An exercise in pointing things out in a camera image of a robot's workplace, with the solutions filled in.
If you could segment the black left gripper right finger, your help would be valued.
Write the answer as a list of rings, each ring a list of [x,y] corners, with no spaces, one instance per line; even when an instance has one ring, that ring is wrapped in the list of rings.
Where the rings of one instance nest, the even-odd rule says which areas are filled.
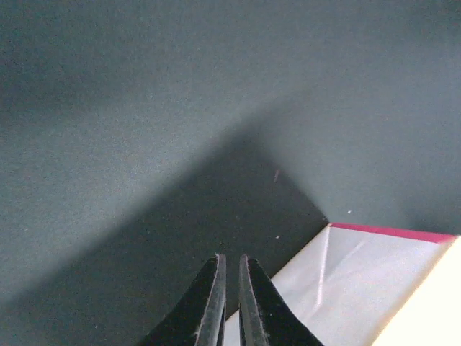
[[[292,313],[256,259],[241,257],[238,281],[241,345],[323,345]]]

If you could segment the cream cakes paper bag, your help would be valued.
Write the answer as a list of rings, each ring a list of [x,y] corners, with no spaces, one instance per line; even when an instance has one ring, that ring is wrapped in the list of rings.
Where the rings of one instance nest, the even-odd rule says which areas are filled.
[[[458,236],[332,223],[269,278],[323,345],[460,343]]]

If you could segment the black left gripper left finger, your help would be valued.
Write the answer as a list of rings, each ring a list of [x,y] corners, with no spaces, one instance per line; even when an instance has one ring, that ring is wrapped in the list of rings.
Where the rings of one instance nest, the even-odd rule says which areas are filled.
[[[172,311],[143,339],[145,346],[218,346],[224,341],[226,258],[209,258]]]

